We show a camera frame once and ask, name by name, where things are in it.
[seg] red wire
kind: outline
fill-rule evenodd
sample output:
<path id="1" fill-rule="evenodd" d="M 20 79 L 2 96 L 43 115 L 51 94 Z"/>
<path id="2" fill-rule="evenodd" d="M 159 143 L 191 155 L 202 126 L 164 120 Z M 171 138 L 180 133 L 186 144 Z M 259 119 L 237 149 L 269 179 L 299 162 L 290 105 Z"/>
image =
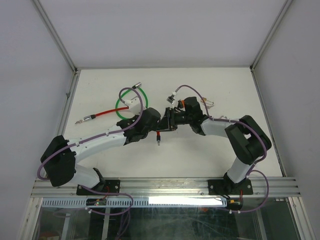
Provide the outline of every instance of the red wire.
<path id="1" fill-rule="evenodd" d="M 116 112 L 116 111 L 121 111 L 121 110 L 126 110 L 126 109 L 129 109 L 129 107 L 128 107 L 128 106 L 124 106 L 124 107 L 119 107 L 119 108 L 111 109 L 111 110 L 108 110 L 108 111 L 99 112 L 99 113 L 96 113 L 95 116 L 98 117 L 98 116 L 103 115 L 103 114 L 108 114 L 108 113 L 112 113 L 112 112 Z"/>
<path id="2" fill-rule="evenodd" d="M 108 186 L 106 186 L 105 188 L 108 190 L 108 191 L 107 191 L 107 193 L 109 193 L 109 192 L 110 192 L 109 187 L 108 187 Z"/>
<path id="3" fill-rule="evenodd" d="M 240 201 L 242 200 L 243 195 L 244 195 L 244 193 L 243 193 L 242 189 L 240 189 L 240 198 L 239 198 Z"/>

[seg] aluminum frame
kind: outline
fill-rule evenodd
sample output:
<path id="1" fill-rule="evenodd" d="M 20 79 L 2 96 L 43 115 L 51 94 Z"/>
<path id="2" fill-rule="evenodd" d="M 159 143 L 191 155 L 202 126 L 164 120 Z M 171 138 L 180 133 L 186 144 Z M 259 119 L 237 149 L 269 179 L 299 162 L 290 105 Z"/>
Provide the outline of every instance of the aluminum frame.
<path id="1" fill-rule="evenodd" d="M 262 214 L 261 214 L 261 210 L 258 209 L 257 211 L 255 211 L 255 213 L 256 213 L 256 220 L 257 220 L 259 232 L 260 232 L 259 237 L 261 240 L 268 240 L 264 220 L 263 220 Z"/>
<path id="2" fill-rule="evenodd" d="M 77 67 L 75 66 L 73 60 L 71 59 L 64 43 L 62 42 L 60 36 L 58 35 L 54 25 L 52 24 L 51 20 L 48 17 L 46 10 L 44 9 L 43 5 L 41 4 L 40 0 L 30 0 L 33 4 L 34 9 L 39 14 L 43 24 L 45 25 L 46 29 L 48 30 L 49 34 L 51 35 L 52 40 L 56 44 L 57 48 L 59 49 L 60 53 L 62 54 L 64 60 L 69 65 L 70 69 L 76 73 Z"/>
<path id="3" fill-rule="evenodd" d="M 61 119 L 60 119 L 60 122 L 59 122 L 59 125 L 57 128 L 57 131 L 56 131 L 56 135 L 62 135 L 62 134 L 64 134 L 64 132 L 66 130 L 69 114 L 71 111 L 71 106 L 72 106 L 72 103 L 74 101 L 74 97 L 76 94 L 76 89 L 77 89 L 80 73 L 81 73 L 81 70 L 77 70 L 76 73 L 73 74 L 69 90 L 65 94 L 66 100 L 65 100 L 65 104 L 64 104 L 64 107 L 62 110 L 62 115 L 61 115 Z"/>
<path id="4" fill-rule="evenodd" d="M 261 107 L 262 107 L 262 111 L 263 111 L 263 114 L 264 114 L 266 125 L 268 127 L 268 130 L 269 130 L 269 133 L 270 133 L 270 136 L 271 136 L 271 141 L 272 141 L 272 144 L 273 144 L 273 148 L 274 148 L 274 151 L 275 151 L 276 158 L 278 159 L 282 175 L 284 177 L 286 177 L 286 176 L 288 176 L 287 175 L 287 171 L 286 171 L 285 165 L 281 161 L 281 158 L 280 158 L 280 155 L 279 155 L 279 151 L 278 151 L 278 148 L 277 148 L 276 140 L 275 140 L 275 137 L 274 137 L 271 125 L 270 125 L 268 113 L 267 113 L 267 110 L 266 110 L 266 104 L 264 102 L 264 99 L 263 99 L 262 93 L 261 93 L 261 89 L 260 89 L 259 84 L 258 84 L 257 79 L 256 79 L 255 69 L 251 69 L 251 75 L 252 75 L 252 78 L 253 78 L 255 89 L 256 89 L 256 91 L 258 93 L 258 97 L 259 97 L 259 100 L 260 100 L 260 104 L 261 104 Z"/>
<path id="5" fill-rule="evenodd" d="M 43 198 L 30 198 L 28 207 L 23 219 L 22 228 L 20 229 L 19 240 L 31 240 L 35 232 Z"/>
<path id="6" fill-rule="evenodd" d="M 280 10 L 280 12 L 278 13 L 278 15 L 276 16 L 269 32 L 267 33 L 262 46 L 260 47 L 253 63 L 251 64 L 251 69 L 255 69 L 256 66 L 258 65 L 261 57 L 263 56 L 265 50 L 267 49 L 269 43 L 271 42 L 271 40 L 273 39 L 277 29 L 279 28 L 279 26 L 281 25 L 282 20 L 284 19 L 284 17 L 286 16 L 290 6 L 292 5 L 292 3 L 294 2 L 294 0 L 286 0 L 285 3 L 282 5 L 282 8 Z"/>
<path id="7" fill-rule="evenodd" d="M 132 195 L 134 198 L 150 196 L 186 196 L 186 197 L 214 197 L 209 195 L 208 180 L 213 178 L 119 178 L 120 193 Z M 266 181 L 263 177 L 251 177 L 253 195 L 244 198 L 264 198 L 266 195 Z M 268 177 L 269 198 L 301 197 L 294 177 Z M 61 187 L 52 187 L 49 181 L 37 179 L 32 189 L 32 198 L 66 198 L 77 196 L 78 185 L 67 183 Z"/>
<path id="8" fill-rule="evenodd" d="M 301 197 L 289 197 L 292 218 L 295 221 L 297 232 L 301 240 L 316 240 L 316 235 L 311 226 L 307 211 Z"/>

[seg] green cable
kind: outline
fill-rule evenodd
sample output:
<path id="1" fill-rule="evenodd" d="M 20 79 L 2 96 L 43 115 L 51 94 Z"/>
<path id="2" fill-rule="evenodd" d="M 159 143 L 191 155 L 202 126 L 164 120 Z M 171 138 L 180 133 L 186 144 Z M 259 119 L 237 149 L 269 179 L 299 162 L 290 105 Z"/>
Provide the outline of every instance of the green cable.
<path id="1" fill-rule="evenodd" d="M 147 109 L 148 108 L 148 98 L 147 98 L 147 95 L 146 93 L 142 90 L 141 87 L 138 87 L 138 89 L 140 90 L 140 92 L 142 93 L 142 95 L 144 96 L 144 100 L 145 100 L 145 108 Z M 131 92 L 131 90 L 127 90 L 125 91 L 122 95 L 121 95 L 121 98 L 123 98 L 125 95 L 127 95 L 129 92 Z M 115 103 L 115 108 L 117 109 L 118 108 L 118 105 L 120 103 L 120 99 L 118 99 L 118 101 L 116 101 Z M 119 111 L 116 111 L 116 114 L 118 115 L 119 118 L 121 119 L 127 119 L 126 117 L 122 116 Z"/>

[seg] white tabletop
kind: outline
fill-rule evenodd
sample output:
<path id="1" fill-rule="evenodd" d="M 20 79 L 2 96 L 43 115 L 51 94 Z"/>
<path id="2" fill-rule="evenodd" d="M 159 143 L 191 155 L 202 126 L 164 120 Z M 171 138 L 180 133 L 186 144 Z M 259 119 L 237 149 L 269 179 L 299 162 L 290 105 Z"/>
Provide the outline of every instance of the white tabletop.
<path id="1" fill-rule="evenodd" d="M 214 101 L 215 106 L 209 110 L 212 116 L 238 119 L 251 115 L 270 136 L 249 68 L 149 68 L 82 70 L 64 137 L 85 137 L 116 124 L 120 119 L 115 113 L 78 125 L 75 122 L 84 116 L 114 109 L 119 90 L 137 82 L 142 83 L 149 107 L 161 115 L 170 107 L 166 99 L 172 91 L 187 84 Z M 191 96 L 195 96 L 191 89 L 182 88 L 176 98 Z M 134 93 L 128 94 L 128 99 L 133 97 Z M 123 115 L 133 116 L 129 112 Z M 99 152 L 80 164 L 98 168 L 104 177 L 112 178 L 222 177 L 235 157 L 227 138 L 197 135 L 188 125 L 183 125 L 175 132 L 162 132 L 160 146 L 156 133 L 150 132 L 139 142 Z M 282 176 L 273 147 L 256 168 L 269 177 Z"/>

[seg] enclosure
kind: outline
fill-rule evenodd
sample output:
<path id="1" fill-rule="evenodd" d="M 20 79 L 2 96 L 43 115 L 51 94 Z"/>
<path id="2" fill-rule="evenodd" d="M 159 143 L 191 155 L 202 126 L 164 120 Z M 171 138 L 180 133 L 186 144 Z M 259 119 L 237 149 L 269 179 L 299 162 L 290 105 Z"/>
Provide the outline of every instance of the enclosure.
<path id="1" fill-rule="evenodd" d="M 319 10 L 317 0 L 3 1 L 2 239 L 119 239 L 120 230 L 122 240 L 319 238 Z M 138 82 L 161 116 L 180 85 L 212 101 L 215 118 L 252 116 L 272 141 L 255 167 L 269 187 L 253 172 L 253 194 L 240 198 L 249 210 L 267 195 L 263 207 L 229 214 L 216 205 L 150 203 L 161 196 L 211 199 L 208 181 L 233 164 L 228 139 L 188 125 L 161 133 L 160 146 L 150 132 L 81 162 L 133 197 L 126 214 L 88 214 L 83 205 L 97 196 L 36 178 L 53 137 L 114 125 L 115 113 L 75 122 L 115 108 L 119 90 Z M 192 96 L 182 88 L 177 98 Z M 116 214 L 130 205 L 121 196 L 105 201 L 91 207 Z"/>

